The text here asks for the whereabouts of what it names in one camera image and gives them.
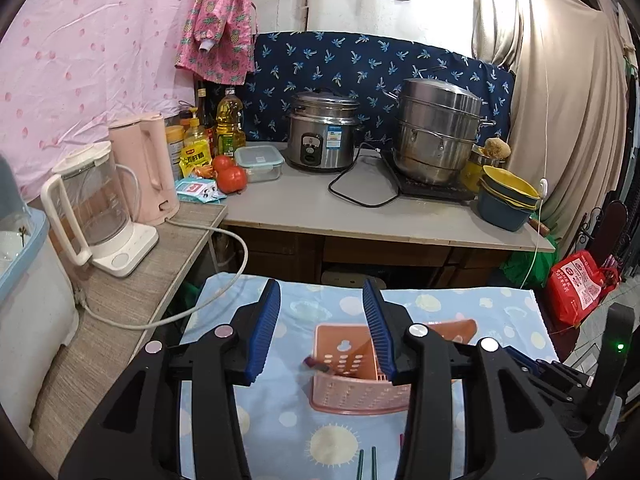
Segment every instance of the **navy blue fabric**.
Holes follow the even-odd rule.
[[[398,127],[398,108],[382,90],[399,92],[422,69],[422,77],[482,98],[481,115],[497,124],[480,128],[481,145],[509,132],[513,74],[443,48],[345,32],[279,32],[258,37],[255,60],[255,73],[237,88],[249,140],[287,140],[292,96],[325,88],[357,100],[364,140],[385,144]]]

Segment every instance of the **tile floor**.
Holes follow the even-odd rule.
[[[580,327],[580,336],[575,350],[564,362],[566,365],[589,375],[595,373],[595,362],[600,354],[607,309],[612,303],[621,303],[636,311],[635,329],[640,322],[640,274],[620,283],[618,288],[610,292],[602,304],[584,321]]]

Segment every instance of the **rice cooker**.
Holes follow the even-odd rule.
[[[353,160],[359,103],[329,91],[300,92],[289,115],[288,161],[304,170],[330,173]]]

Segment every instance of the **black power cord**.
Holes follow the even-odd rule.
[[[340,172],[340,175],[338,175],[337,177],[335,177],[328,186],[329,192],[333,193],[336,196],[339,196],[340,198],[343,198],[345,200],[348,200],[351,203],[354,203],[356,205],[360,205],[362,207],[368,207],[370,209],[374,209],[377,207],[382,207],[383,205],[387,205],[392,203],[396,198],[398,198],[400,196],[400,189],[398,188],[398,190],[396,191],[396,195],[391,197],[388,200],[385,200],[384,202],[381,202],[379,204],[365,204],[364,202],[360,202],[359,200],[356,200],[350,196],[346,196],[343,193],[340,193],[339,191],[336,191],[334,189],[334,184],[336,182],[338,182],[345,174],[349,173],[353,167],[356,165],[356,162],[358,161],[358,159],[360,158],[360,150],[362,149],[363,146],[368,146],[369,148],[371,148],[372,150],[375,150],[378,154],[380,154],[380,149],[376,148],[374,146],[372,146],[371,144],[369,144],[368,142],[361,142],[360,145],[358,146],[358,152],[356,153],[356,158],[353,159],[353,162],[347,166],[347,168],[345,168],[344,170],[342,170]]]

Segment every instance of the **blue tablecloth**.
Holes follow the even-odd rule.
[[[212,276],[200,301],[212,296],[231,274]],[[221,298],[191,316],[182,343],[198,340],[229,322],[238,306],[260,297],[266,278],[243,276]],[[302,360],[312,353],[314,330],[323,322],[365,324],[362,292],[353,288],[280,282],[282,303],[264,372],[250,388],[236,386],[244,448],[254,480],[352,480],[358,450],[364,449],[364,478],[370,478],[370,448],[376,446],[378,477],[395,475],[406,412],[353,416],[316,412],[309,406],[312,372]],[[512,345],[533,359],[557,359],[533,293],[514,288],[385,290],[387,301],[404,305],[414,321],[475,319],[478,334]],[[452,477],[463,473],[462,387],[453,384]],[[194,479],[191,447],[191,383],[180,399],[181,473]]]

